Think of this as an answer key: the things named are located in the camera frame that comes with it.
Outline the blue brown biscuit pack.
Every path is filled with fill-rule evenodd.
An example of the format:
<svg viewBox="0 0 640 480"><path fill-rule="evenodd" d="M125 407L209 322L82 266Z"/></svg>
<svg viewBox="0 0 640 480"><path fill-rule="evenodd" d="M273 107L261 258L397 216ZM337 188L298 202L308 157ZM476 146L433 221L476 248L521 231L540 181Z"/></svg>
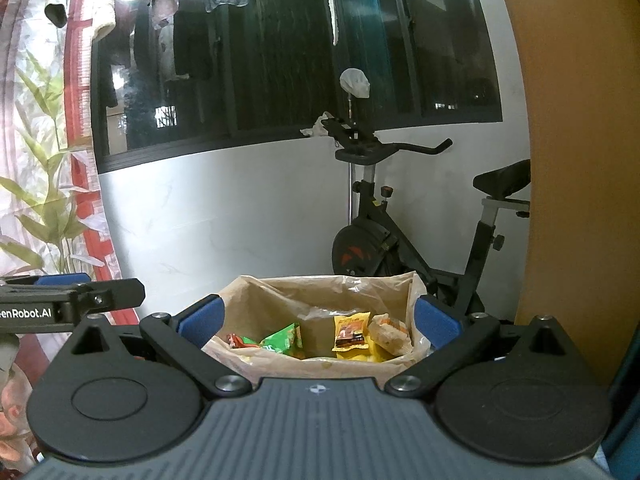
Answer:
<svg viewBox="0 0 640 480"><path fill-rule="evenodd" d="M413 350L407 326L388 314L371 318L368 330L372 341L392 356L405 356Z"/></svg>

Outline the orange long snack bar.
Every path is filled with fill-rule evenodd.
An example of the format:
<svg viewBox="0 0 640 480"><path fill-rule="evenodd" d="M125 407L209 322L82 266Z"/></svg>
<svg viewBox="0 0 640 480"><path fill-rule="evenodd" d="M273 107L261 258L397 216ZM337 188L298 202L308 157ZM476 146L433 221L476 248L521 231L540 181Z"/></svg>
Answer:
<svg viewBox="0 0 640 480"><path fill-rule="evenodd" d="M248 337L239 336L236 333L230 333L226 336L226 343L232 349L242 349L242 348L259 348L260 344L258 342L251 340Z"/></svg>

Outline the green bamboo plant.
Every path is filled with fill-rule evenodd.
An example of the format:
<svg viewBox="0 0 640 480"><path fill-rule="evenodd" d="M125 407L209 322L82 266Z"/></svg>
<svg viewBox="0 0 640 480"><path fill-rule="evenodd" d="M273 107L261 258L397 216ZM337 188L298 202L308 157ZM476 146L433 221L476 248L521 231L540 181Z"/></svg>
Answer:
<svg viewBox="0 0 640 480"><path fill-rule="evenodd" d="M85 236L96 230L80 216L88 190L72 177L88 150L67 139L63 71L27 52L15 75L16 168L1 178L1 189L14 205L8 219L17 232L1 235L1 252L16 261L15 273L95 276L105 262L89 254Z"/></svg>

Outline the green snack packet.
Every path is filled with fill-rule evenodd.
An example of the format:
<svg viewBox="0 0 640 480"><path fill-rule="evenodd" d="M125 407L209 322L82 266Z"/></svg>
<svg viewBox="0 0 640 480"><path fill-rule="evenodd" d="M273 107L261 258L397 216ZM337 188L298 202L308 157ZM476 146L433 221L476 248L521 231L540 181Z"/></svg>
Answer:
<svg viewBox="0 0 640 480"><path fill-rule="evenodd" d="M267 336L259 344L263 349L303 359L305 357L302 333L297 323L292 323L282 330Z"/></svg>

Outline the black exercise bike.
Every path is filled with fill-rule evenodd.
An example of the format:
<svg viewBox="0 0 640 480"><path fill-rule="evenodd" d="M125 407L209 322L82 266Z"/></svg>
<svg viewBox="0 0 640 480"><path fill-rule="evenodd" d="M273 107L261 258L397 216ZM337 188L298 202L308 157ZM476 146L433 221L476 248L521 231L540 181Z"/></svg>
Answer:
<svg viewBox="0 0 640 480"><path fill-rule="evenodd" d="M479 174L472 185L485 194L483 211L478 220L463 273L452 273L429 266L409 237L390 216L388 200L394 189L375 187L376 165L398 152L435 156L454 145L443 140L434 148L411 143L383 143L371 130L361 130L341 118L322 118L320 124L328 136L340 146L335 158L363 168L363 177L352 182L352 192L359 196L357 214L339 230L332 245L332 268L337 275L357 278L387 278L414 271L419 274L427 292L446 306L462 314L485 310L478 285L491 249L502 248L504 237L496 233L496 220L501 209L512 210L520 218L530 214L528 200L513 195L530 185L528 159Z"/></svg>

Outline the wooden door panel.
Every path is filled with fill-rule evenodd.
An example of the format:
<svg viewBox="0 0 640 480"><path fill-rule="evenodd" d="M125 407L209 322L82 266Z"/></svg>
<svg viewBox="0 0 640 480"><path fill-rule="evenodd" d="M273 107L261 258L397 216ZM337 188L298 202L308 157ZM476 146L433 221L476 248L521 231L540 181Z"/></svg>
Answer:
<svg viewBox="0 0 640 480"><path fill-rule="evenodd" d="M639 0L506 0L532 215L518 319L550 314L601 382L639 322Z"/></svg>

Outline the dark window frame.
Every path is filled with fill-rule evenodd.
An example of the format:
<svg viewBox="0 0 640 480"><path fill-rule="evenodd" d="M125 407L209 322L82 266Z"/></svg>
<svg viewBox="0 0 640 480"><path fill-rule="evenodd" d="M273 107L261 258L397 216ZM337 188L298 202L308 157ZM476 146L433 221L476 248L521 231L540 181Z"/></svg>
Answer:
<svg viewBox="0 0 640 480"><path fill-rule="evenodd" d="M299 138L322 114L377 129L498 122L480 0L115 0L92 49L101 171Z"/></svg>

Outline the yellow orange snack packet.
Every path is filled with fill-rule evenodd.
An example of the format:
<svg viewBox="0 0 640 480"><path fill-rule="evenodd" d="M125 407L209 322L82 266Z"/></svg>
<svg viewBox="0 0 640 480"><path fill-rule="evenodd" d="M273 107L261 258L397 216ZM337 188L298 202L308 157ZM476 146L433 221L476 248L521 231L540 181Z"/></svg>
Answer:
<svg viewBox="0 0 640 480"><path fill-rule="evenodd" d="M369 312L337 315L333 318L335 357L344 361L383 363L393 356L376 344L369 334Z"/></svg>

